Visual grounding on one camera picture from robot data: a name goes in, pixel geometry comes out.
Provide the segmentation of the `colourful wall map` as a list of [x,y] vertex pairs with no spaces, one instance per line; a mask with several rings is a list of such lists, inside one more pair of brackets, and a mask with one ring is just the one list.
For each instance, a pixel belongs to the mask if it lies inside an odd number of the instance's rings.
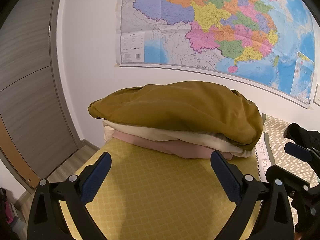
[[319,29],[303,0],[118,0],[117,64],[239,81],[305,108]]

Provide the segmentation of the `patterned pillow with lettering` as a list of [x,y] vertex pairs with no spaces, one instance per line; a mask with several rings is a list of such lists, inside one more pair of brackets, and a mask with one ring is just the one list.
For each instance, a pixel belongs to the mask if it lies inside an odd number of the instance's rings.
[[267,169],[277,165],[307,181],[311,187],[317,186],[319,179],[310,165],[287,154],[284,150],[285,144],[290,142],[290,139],[283,137],[289,123],[266,114],[262,117],[263,133],[255,146],[260,181],[265,182]]

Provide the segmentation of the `white wall switch plate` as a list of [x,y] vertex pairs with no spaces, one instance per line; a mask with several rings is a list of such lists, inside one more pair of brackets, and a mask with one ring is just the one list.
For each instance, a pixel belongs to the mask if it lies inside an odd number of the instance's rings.
[[320,84],[317,84],[316,90],[315,90],[315,96],[313,98],[313,102],[320,106]]

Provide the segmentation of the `mustard brown jacket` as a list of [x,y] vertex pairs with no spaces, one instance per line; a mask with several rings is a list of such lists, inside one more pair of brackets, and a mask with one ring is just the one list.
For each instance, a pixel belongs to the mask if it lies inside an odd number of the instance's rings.
[[248,151],[263,132],[255,103],[236,90],[203,81],[124,88],[92,102],[88,112],[120,125],[223,135]]

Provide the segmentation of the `yellow green bedsheet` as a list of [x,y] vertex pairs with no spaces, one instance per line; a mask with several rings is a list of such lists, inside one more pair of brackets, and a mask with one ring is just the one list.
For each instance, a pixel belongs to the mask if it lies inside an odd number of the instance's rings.
[[87,164],[103,152],[112,167],[86,208],[108,239],[214,239],[235,209],[208,159],[112,139]]

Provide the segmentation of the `grey wooden door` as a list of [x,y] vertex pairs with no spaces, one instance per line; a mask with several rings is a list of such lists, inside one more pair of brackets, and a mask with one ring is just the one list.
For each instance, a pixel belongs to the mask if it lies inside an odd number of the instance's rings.
[[81,148],[57,59],[60,0],[13,0],[1,20],[1,152],[33,192]]

